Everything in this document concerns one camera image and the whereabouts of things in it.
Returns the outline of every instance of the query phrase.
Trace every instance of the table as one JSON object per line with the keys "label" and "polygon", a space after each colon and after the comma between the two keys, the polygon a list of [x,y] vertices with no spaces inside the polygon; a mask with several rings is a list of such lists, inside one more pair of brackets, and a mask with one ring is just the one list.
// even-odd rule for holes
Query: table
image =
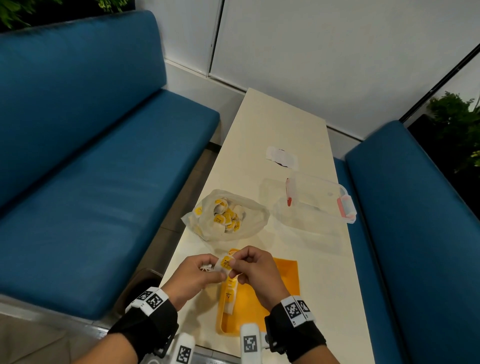
{"label": "table", "polygon": [[[269,146],[297,155],[301,172],[337,182],[325,121],[249,89],[199,201],[218,188],[268,203],[262,186],[273,180],[285,181],[289,175],[287,168],[265,158]],[[257,235],[229,243],[206,243],[185,229],[163,281],[189,255],[221,256],[232,247],[253,245],[275,257],[297,260],[301,295],[330,350],[342,364],[374,363],[346,224],[336,227],[336,237],[317,242],[295,239],[278,229],[278,222],[271,217]],[[179,312],[179,332],[193,335],[197,345],[240,356],[239,338],[215,330],[219,290],[220,285],[210,285],[187,302]],[[285,355],[264,350],[263,363],[288,361]]]}

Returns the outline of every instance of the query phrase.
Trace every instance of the plastic bag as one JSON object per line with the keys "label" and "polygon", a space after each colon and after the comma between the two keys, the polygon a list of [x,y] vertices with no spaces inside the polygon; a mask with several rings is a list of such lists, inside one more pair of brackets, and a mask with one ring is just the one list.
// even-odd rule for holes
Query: plastic bag
{"label": "plastic bag", "polygon": [[[228,206],[234,206],[237,212],[243,211],[242,216],[239,217],[239,223],[235,228],[230,229],[227,228],[227,226],[231,225],[225,225],[222,229],[219,226],[221,224],[215,221],[216,216],[222,215],[215,214],[215,211],[219,209],[217,206],[219,206],[220,200],[226,200]],[[264,228],[269,217],[270,212],[268,212],[265,206],[249,198],[223,190],[213,190],[192,212],[186,214],[181,220],[190,230],[207,242],[228,242],[254,236]]]}

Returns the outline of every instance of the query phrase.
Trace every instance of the wrist strap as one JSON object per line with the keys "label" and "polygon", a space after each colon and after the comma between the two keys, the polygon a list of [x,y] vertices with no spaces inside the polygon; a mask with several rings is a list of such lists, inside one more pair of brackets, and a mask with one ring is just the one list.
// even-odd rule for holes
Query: wrist strap
{"label": "wrist strap", "polygon": [[177,310],[158,287],[151,287],[135,299],[127,313],[108,331],[127,338],[138,362],[155,352],[163,358],[178,329]]}
{"label": "wrist strap", "polygon": [[301,297],[283,299],[265,317],[270,350],[280,354],[286,352],[292,363],[311,349],[326,345],[314,320],[315,317]]}

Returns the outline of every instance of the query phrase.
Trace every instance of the yellow tray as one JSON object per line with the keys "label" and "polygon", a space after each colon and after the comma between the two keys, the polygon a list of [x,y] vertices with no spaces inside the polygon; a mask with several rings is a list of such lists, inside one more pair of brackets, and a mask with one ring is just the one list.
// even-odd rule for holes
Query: yellow tray
{"label": "yellow tray", "polygon": [[[299,271],[296,260],[274,258],[283,282],[291,295],[300,296]],[[266,331],[265,316],[268,311],[258,302],[255,291],[248,284],[238,284],[237,298],[233,306],[233,314],[223,312],[227,291],[227,282],[222,283],[218,311],[216,316],[216,331],[222,335],[239,336],[240,326],[254,322],[260,331]]]}

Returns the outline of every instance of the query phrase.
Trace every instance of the blue cushion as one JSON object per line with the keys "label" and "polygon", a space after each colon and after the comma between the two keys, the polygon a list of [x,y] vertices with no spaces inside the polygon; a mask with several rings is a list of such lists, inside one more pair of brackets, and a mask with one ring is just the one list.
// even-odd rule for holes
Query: blue cushion
{"label": "blue cushion", "polygon": [[392,310],[386,298],[372,243],[361,215],[347,165],[336,158],[334,162],[338,183],[347,189],[358,211],[357,221],[347,226],[375,362],[376,364],[402,364],[405,353],[400,344],[398,328],[392,318]]}
{"label": "blue cushion", "polygon": [[397,121],[346,161],[412,362],[477,363],[480,222]]}
{"label": "blue cushion", "polygon": [[0,207],[166,83],[150,12],[0,36]]}
{"label": "blue cushion", "polygon": [[160,91],[0,220],[0,292],[100,318],[218,122],[216,111]]}

